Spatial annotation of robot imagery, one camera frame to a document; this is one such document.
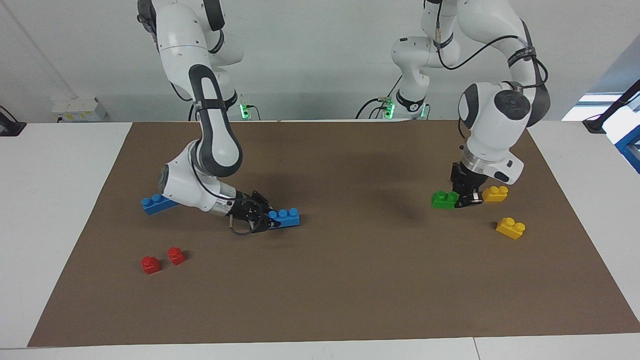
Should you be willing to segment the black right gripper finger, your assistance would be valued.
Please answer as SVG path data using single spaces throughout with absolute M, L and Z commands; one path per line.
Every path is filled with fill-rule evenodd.
M 269 214 L 250 215 L 250 234 L 281 227 L 281 221 L 270 217 Z
M 271 207 L 269 200 L 256 190 L 252 191 L 252 200 L 257 204 L 263 214 L 268 214 L 274 210 L 274 208 Z

